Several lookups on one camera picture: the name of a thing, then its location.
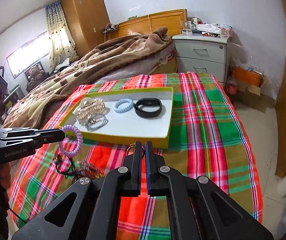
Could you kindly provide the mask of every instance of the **drawer handle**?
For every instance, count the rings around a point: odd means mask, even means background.
[[[195,66],[193,66],[193,68],[195,69],[196,73],[197,73],[198,69],[205,69],[205,72],[208,74],[208,71],[207,71],[207,69],[205,67],[195,67]]]
[[[193,48],[193,50],[195,51],[196,54],[201,55],[201,56],[208,56],[209,55],[207,49],[195,49],[195,48]],[[205,51],[207,55],[204,55],[202,53],[200,54],[200,53],[197,52],[197,50]]]

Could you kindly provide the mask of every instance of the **bottle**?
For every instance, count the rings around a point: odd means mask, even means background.
[[[237,92],[237,89],[238,89],[238,85],[232,75],[226,81],[225,92],[229,95],[235,95]]]

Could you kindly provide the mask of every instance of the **dark bracelet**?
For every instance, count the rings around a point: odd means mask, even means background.
[[[159,106],[160,108],[154,112],[147,112],[139,108],[139,106]],[[134,104],[135,112],[138,116],[143,118],[157,117],[162,111],[162,102],[157,98],[142,98]]]

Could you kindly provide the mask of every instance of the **gold ring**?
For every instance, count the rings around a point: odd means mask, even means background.
[[[135,143],[131,143],[129,145],[129,147],[127,148],[127,151],[126,151],[126,156],[128,156],[129,151],[134,147],[135,147]],[[142,146],[142,158],[144,157],[144,155],[145,155],[145,148]]]

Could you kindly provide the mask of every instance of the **box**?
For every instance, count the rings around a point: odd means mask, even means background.
[[[101,98],[105,103],[107,123],[97,130],[88,130],[84,126],[86,121],[77,121],[76,116],[72,113],[86,97]],[[84,139],[99,142],[130,145],[135,141],[140,141],[142,144],[151,141],[154,148],[167,149],[169,147],[173,109],[172,87],[94,92],[86,94],[83,98],[62,120],[60,128],[67,124],[75,125],[81,131]],[[158,98],[162,102],[162,112],[155,118],[139,117],[133,108],[122,114],[116,113],[113,106],[115,102],[123,98],[130,98],[134,103],[141,98]],[[74,136],[73,132],[67,131],[66,133]]]
[[[248,84],[240,79],[235,79],[238,84],[238,93],[236,99],[241,101],[246,106],[253,109],[258,109],[258,104],[261,100],[261,88],[267,84],[267,78],[261,79],[259,86]]]
[[[227,37],[233,37],[233,28],[227,25],[219,25],[221,29],[221,34],[226,35]]]

